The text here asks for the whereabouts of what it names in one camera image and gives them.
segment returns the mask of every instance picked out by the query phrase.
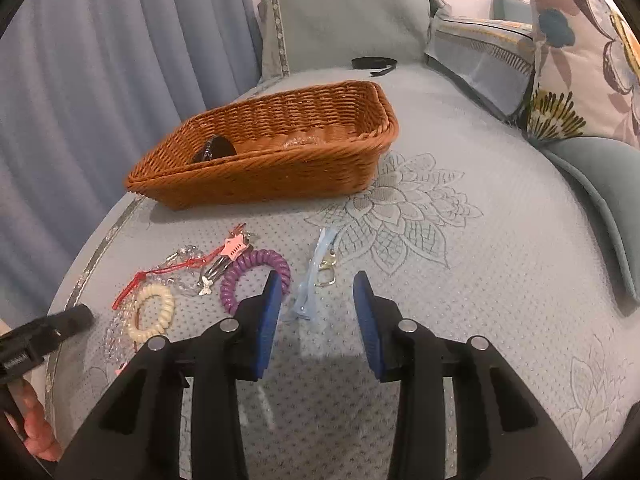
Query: hair clip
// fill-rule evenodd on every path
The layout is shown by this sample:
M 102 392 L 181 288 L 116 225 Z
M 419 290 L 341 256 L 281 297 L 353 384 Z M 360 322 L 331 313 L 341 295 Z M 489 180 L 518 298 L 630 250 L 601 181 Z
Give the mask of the hair clip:
M 228 239 L 234 240 L 238 235 L 244 235 L 245 240 L 243 240 L 243 242 L 247 245 L 245 250 L 251 250 L 252 247 L 249 244 L 248 233 L 245 232 L 244 228 L 244 223 L 236 225 L 229 231 Z M 237 244 L 229 243 L 226 248 L 229 254 L 237 258 L 238 249 L 235 248 L 236 245 Z M 203 289 L 205 289 L 205 293 L 208 291 L 210 294 L 210 286 L 215 279 L 222 275 L 226 268 L 233 262 L 230 258 L 225 258 L 224 264 L 219 269 L 216 269 L 217 273 L 213 277 L 203 277 L 203 273 L 207 267 L 209 267 L 210 262 L 214 260 L 223 249 L 225 249 L 224 245 L 207 254 L 194 245 L 186 245 L 167 256 L 158 266 L 137 272 L 113 302 L 112 308 L 116 311 L 116 314 L 109 323 L 104 335 L 104 354 L 106 358 L 109 361 L 114 360 L 117 363 L 125 362 L 130 351 L 130 346 L 125 342 L 128 341 L 129 335 L 134 339 L 133 351 L 136 352 L 137 341 L 146 336 L 146 332 L 149 330 L 157 330 L 159 333 L 162 333 L 163 330 L 168 328 L 171 323 L 171 319 L 169 318 L 173 317 L 172 312 L 172 315 L 169 316 L 171 310 L 170 305 L 173 304 L 175 306 L 173 297 L 171 296 L 171 300 L 169 300 L 167 296 L 167 293 L 171 294 L 171 290 L 176 290 L 180 294 L 194 296 L 202 293 Z M 199 279 L 196 283 L 193 283 L 190 281 L 190 278 L 197 276 L 197 274 L 194 274 L 197 272 L 200 272 Z M 150 296 L 160 296 L 164 313 L 161 312 L 161 317 L 158 319 L 158 322 L 151 328 L 140 330 L 139 309 L 150 297 L 148 294 L 150 290 L 153 290 L 153 287 L 151 289 L 148 287 L 151 285 L 159 286 L 159 288 L 155 290 L 156 292 L 160 292 L 160 294 L 151 294 Z
M 242 253 L 246 250 L 251 250 L 253 247 L 247 243 L 245 235 L 242 232 L 244 224 L 236 226 L 230 234 L 236 233 L 233 237 L 229 237 L 225 240 L 225 246 L 220 251 L 220 256 L 213 262 L 213 264 L 206 269 L 202 267 L 200 269 L 200 277 L 198 284 L 201 287 L 200 296 L 211 294 L 211 285 L 218 280 L 225 271 L 231 266 L 231 264 L 238 259 Z
M 298 296 L 293 305 L 293 313 L 298 317 L 312 320 L 316 316 L 316 292 L 314 285 L 318 280 L 320 265 L 337 234 L 338 229 L 334 227 L 325 227 L 320 231 L 320 237 L 318 238 L 318 244 L 316 245 L 314 256 L 311 259 L 311 264 L 306 271 L 305 278 L 298 285 Z

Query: finger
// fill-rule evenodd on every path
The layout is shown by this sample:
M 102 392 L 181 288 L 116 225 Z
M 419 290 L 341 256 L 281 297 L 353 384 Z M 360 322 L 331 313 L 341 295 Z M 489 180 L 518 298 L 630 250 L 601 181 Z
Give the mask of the finger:
M 60 460 L 60 457 L 62 457 L 62 448 L 57 442 L 54 442 L 53 445 L 49 447 L 49 449 L 43 451 L 38 455 L 38 458 L 49 460 L 50 462 L 57 462 L 58 460 Z
M 36 407 L 40 402 L 38 401 L 38 396 L 36 391 L 33 389 L 27 381 L 22 381 L 22 402 L 27 407 L 28 410 L 31 410 Z
M 38 438 L 46 423 L 44 407 L 38 403 L 24 416 L 24 432 L 31 438 Z
M 53 430 L 49 424 L 46 424 L 37 437 L 29 437 L 24 441 L 24 447 L 32 455 L 38 456 L 49 449 L 54 442 Z

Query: accessories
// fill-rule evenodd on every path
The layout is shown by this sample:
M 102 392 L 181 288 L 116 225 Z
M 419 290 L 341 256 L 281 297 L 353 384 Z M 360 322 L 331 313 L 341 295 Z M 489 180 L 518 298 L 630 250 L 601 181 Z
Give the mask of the accessories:
M 198 153 L 193 155 L 191 163 L 209 162 L 215 158 L 222 158 L 223 156 L 232 156 L 235 154 L 236 149 L 228 139 L 219 135 L 214 135 L 204 143 L 204 146 Z
M 238 224 L 228 234 L 229 238 L 235 237 L 244 230 L 245 224 Z M 251 233 L 245 233 L 245 236 L 254 236 Z M 134 342 L 133 347 L 129 345 L 130 328 L 138 329 L 138 291 L 142 283 L 149 280 L 153 283 L 159 283 L 166 287 L 177 289 L 178 292 L 187 296 L 197 296 L 202 290 L 200 280 L 196 280 L 196 270 L 206 267 L 216 256 L 223 250 L 224 246 L 220 246 L 205 254 L 196 246 L 187 245 L 170 254 L 165 258 L 162 264 L 151 270 L 143 270 L 137 272 L 129 284 L 118 295 L 113 302 L 113 309 L 116 315 L 107 328 L 104 339 L 104 354 L 107 360 L 113 360 L 119 366 L 123 362 L 128 361 L 132 354 L 137 351 L 137 343 Z
M 152 283 L 151 285 L 144 286 L 142 290 L 140 290 L 136 298 L 138 308 L 141 308 L 145 304 L 146 300 L 154 296 L 162 298 L 160 315 L 154 325 L 147 330 L 140 330 L 136 326 L 137 323 L 135 320 L 130 319 L 127 323 L 127 333 L 135 343 L 146 343 L 149 338 L 163 334 L 164 331 L 169 328 L 169 325 L 174 318 L 174 295 L 171 293 L 171 290 L 169 290 L 169 287 L 161 285 L 160 283 Z
M 318 244 L 316 245 L 314 256 L 311 259 L 311 264 L 309 265 L 305 278 L 298 285 L 298 296 L 296 297 L 296 302 L 293 305 L 293 313 L 298 317 L 312 320 L 316 315 L 316 292 L 314 290 L 314 286 L 318 279 L 320 266 L 325 260 L 327 249 L 334 242 L 334 238 L 337 234 L 338 229 L 334 227 L 325 227 L 320 231 L 320 237 L 318 238 Z M 332 268 L 333 265 L 324 266 L 323 270 L 327 267 Z M 326 285 L 333 282 L 335 282 L 335 271 L 334 280 L 332 282 L 327 282 Z
M 243 227 L 244 224 L 238 230 L 230 233 L 229 238 L 225 240 L 224 248 L 220 251 L 220 256 L 209 269 L 205 270 L 204 266 L 200 269 L 200 279 L 198 280 L 198 284 L 202 288 L 199 292 L 200 296 L 211 294 L 211 285 L 225 273 L 238 256 L 246 250 L 253 249 L 248 240 L 250 233 L 243 233 Z
M 314 283 L 314 286 L 329 286 L 335 283 L 335 264 L 338 262 L 338 258 L 335 256 L 334 248 L 329 249 L 329 253 L 322 259 L 320 266 L 318 267 L 319 271 L 330 270 L 332 274 L 332 278 L 328 282 L 317 282 Z
M 242 254 L 226 272 L 222 285 L 220 285 L 220 301 L 229 314 L 233 315 L 238 308 L 236 284 L 240 276 L 252 267 L 261 265 L 271 266 L 278 272 L 282 281 L 282 293 L 283 295 L 288 293 L 291 271 L 289 270 L 289 264 L 282 256 L 276 251 L 265 249 Z
M 351 68 L 354 70 L 370 70 L 371 68 L 383 68 L 380 72 L 371 72 L 371 77 L 388 74 L 398 66 L 398 60 L 392 57 L 365 56 L 355 57 L 351 60 Z

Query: brown woven basket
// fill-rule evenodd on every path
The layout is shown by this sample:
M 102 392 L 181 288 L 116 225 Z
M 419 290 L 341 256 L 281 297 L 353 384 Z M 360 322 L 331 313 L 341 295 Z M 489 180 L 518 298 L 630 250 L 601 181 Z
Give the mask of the brown woven basket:
M 191 164 L 214 134 L 237 155 Z M 125 185 L 172 209 L 350 194 L 371 183 L 378 157 L 397 136 L 379 85 L 311 86 L 188 119 L 140 160 Z

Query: metal screw head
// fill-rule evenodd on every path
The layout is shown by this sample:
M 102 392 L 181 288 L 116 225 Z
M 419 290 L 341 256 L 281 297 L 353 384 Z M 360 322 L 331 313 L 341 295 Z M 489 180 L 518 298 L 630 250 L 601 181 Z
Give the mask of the metal screw head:
M 413 319 L 403 319 L 398 323 L 398 328 L 403 332 L 415 332 L 418 330 L 418 324 Z
M 238 320 L 232 317 L 227 317 L 220 322 L 220 330 L 222 330 L 222 332 L 235 332 L 239 327 L 240 323 L 238 323 Z
M 146 342 L 146 346 L 154 352 L 161 350 L 166 345 L 166 339 L 161 335 L 155 335 Z
M 489 348 L 489 342 L 481 335 L 471 338 L 471 346 L 476 350 L 486 350 Z

